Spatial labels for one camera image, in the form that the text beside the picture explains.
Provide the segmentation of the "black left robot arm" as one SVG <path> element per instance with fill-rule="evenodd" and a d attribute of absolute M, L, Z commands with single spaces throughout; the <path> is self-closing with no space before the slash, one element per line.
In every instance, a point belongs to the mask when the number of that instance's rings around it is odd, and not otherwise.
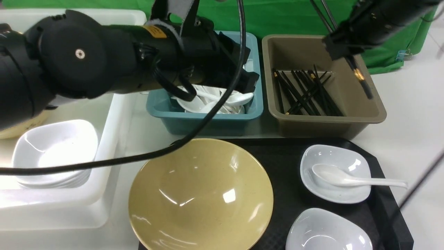
<path fill-rule="evenodd" d="M 254 92 L 259 75 L 243 68 L 250 49 L 198 18 L 193 26 L 154 19 L 103 25 L 66 10 L 24 33 L 1 24 L 1 130 L 46 110 L 104 94 L 165 90 L 190 101 L 193 84 Z"/>

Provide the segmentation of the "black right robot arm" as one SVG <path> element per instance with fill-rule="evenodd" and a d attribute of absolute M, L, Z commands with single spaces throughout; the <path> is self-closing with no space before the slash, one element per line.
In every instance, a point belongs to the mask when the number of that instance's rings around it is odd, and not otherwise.
<path fill-rule="evenodd" d="M 439 0 L 360 0 L 348 19 L 323 38 L 332 60 L 354 56 L 384 44 L 436 8 Z"/>

